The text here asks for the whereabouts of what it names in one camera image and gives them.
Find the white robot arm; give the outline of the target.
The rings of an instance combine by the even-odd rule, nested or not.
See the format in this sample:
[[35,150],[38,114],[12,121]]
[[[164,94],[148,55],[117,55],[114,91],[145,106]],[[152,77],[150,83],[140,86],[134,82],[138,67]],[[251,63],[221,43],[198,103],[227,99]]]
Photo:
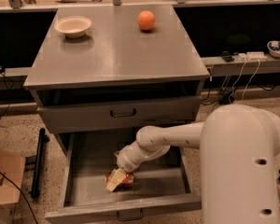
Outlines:
[[204,122],[145,126],[117,153],[106,182],[113,191],[141,163],[170,147],[200,150],[203,224],[280,224],[274,157],[280,153],[280,118],[248,105],[213,111]]

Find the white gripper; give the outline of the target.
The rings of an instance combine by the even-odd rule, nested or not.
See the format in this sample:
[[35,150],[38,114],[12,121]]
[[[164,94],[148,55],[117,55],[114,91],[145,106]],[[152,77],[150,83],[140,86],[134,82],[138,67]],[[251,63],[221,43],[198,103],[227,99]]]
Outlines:
[[113,192],[126,178],[126,173],[133,172],[143,162],[156,160],[165,155],[169,149],[169,145],[164,143],[156,144],[151,141],[148,143],[134,141],[124,147],[116,155],[118,169],[114,169],[106,176],[106,190]]

